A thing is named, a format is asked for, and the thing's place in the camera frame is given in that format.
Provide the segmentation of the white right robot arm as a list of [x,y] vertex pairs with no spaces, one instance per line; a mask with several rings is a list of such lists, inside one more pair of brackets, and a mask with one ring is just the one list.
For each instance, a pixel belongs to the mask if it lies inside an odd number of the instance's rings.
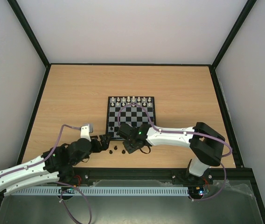
[[123,145],[130,154],[144,146],[169,145],[191,149],[195,158],[188,165],[187,179],[193,183],[202,179],[208,168],[221,165],[225,138],[203,122],[187,128],[121,124],[117,135],[124,139]]

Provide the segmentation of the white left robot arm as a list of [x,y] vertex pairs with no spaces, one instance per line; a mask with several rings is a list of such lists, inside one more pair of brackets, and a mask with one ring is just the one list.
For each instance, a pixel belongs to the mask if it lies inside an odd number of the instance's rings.
[[109,135],[80,138],[70,144],[51,148],[42,155],[0,171],[0,202],[12,193],[51,182],[69,182],[74,177],[74,166],[88,160],[91,153],[108,149]]

